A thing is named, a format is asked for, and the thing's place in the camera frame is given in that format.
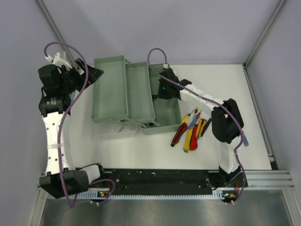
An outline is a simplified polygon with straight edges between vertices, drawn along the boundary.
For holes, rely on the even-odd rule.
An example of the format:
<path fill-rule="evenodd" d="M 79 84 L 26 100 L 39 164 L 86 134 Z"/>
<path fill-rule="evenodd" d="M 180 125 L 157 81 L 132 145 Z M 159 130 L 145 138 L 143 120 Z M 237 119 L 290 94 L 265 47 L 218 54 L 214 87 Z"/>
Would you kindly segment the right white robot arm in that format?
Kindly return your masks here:
<path fill-rule="evenodd" d="M 224 186 L 231 186 L 237 180 L 234 171 L 239 169 L 239 173 L 243 176 L 242 188 L 244 188 L 246 173 L 238 156 L 238 148 L 242 145 L 249 146 L 249 143 L 243 131 L 244 122 L 236 101 L 232 98 L 228 100 L 215 98 L 198 89 L 189 80 L 179 81 L 170 67 L 165 66 L 160 72 L 152 65 L 149 68 L 160 77 L 159 98 L 177 98 L 198 107 L 210 116 L 212 133 L 221 145 L 220 168 L 223 172 L 219 175 L 220 182 Z"/>

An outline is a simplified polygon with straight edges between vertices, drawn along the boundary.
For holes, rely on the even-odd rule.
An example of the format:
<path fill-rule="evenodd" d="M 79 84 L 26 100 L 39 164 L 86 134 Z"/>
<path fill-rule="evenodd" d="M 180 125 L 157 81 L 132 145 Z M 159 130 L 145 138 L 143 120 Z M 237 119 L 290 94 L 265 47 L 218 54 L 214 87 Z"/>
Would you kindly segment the green cantilever tool box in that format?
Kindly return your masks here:
<path fill-rule="evenodd" d="M 159 79 L 147 62 L 131 63 L 125 56 L 96 58 L 104 74 L 93 84 L 91 119 L 102 137 L 126 136 L 142 129 L 145 135 L 173 132 L 182 118 L 177 99 L 152 99 Z M 160 127 L 148 127 L 156 121 Z"/>

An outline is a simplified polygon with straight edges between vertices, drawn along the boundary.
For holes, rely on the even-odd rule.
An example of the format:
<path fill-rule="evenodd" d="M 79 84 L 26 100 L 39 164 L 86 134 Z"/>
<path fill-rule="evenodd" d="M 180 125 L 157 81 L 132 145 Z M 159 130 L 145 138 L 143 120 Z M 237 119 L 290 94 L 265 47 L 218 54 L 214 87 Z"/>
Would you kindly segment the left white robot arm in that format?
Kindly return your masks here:
<path fill-rule="evenodd" d="M 107 180 L 101 164 L 76 168 L 71 158 L 71 114 L 66 110 L 71 105 L 75 91 L 80 91 L 84 84 L 89 87 L 104 73 L 101 69 L 85 65 L 80 58 L 75 63 L 82 69 L 81 72 L 59 57 L 38 70 L 43 84 L 39 110 L 46 128 L 48 151 L 46 174 L 39 183 L 41 188 L 57 199 L 65 194 L 86 192 L 91 182 L 95 186 L 103 186 Z"/>

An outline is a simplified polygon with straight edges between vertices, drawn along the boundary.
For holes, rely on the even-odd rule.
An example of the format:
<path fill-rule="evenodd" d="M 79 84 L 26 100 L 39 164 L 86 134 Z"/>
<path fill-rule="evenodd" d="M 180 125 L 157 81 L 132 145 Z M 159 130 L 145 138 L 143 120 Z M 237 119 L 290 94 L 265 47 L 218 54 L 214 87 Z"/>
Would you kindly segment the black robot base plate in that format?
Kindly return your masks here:
<path fill-rule="evenodd" d="M 237 169 L 226 174 L 218 171 L 188 169 L 106 169 L 99 179 L 115 182 L 115 192 L 167 192 L 188 191 L 201 188 L 215 190 L 219 187 L 239 186 L 245 183 L 245 174 Z"/>

